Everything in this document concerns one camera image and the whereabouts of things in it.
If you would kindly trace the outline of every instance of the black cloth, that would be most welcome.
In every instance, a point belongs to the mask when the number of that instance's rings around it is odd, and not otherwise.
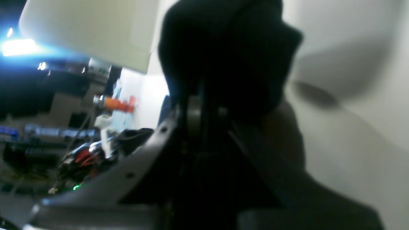
[[[204,76],[236,119],[274,109],[302,40],[282,10],[280,0],[181,0],[170,8],[159,57],[172,106],[197,94]]]

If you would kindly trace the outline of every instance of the white surface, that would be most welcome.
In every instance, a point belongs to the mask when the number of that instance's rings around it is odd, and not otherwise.
[[[314,178],[409,226],[409,4],[287,0],[306,36],[287,97]]]
[[[120,111],[113,112],[111,126],[119,132],[124,129],[155,129],[163,100],[169,95],[164,75],[142,75],[123,69],[120,81],[122,89],[119,99],[129,101],[130,96],[134,96],[137,105],[131,115]]]
[[[28,0],[21,32],[119,66],[147,72],[164,0]]]

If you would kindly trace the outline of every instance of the blue light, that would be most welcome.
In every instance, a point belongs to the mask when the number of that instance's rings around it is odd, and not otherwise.
[[[39,48],[33,39],[22,39],[6,41],[2,45],[3,56],[15,56],[24,54],[33,54],[38,52]]]
[[[13,28],[9,29],[9,32],[7,33],[7,38],[9,38],[13,34]]]
[[[42,62],[40,63],[40,65],[38,65],[37,70],[45,70],[46,67],[47,67],[47,64],[45,62]]]

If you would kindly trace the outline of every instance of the blue object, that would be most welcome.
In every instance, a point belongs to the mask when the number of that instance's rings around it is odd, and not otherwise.
[[[18,130],[15,128],[7,127],[7,126],[0,126],[0,133],[10,135],[13,139],[18,138]]]

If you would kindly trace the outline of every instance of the white wall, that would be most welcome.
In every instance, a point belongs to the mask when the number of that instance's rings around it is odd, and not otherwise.
[[[408,16],[408,1],[285,1],[306,36],[286,96],[308,171],[390,230],[409,226]]]

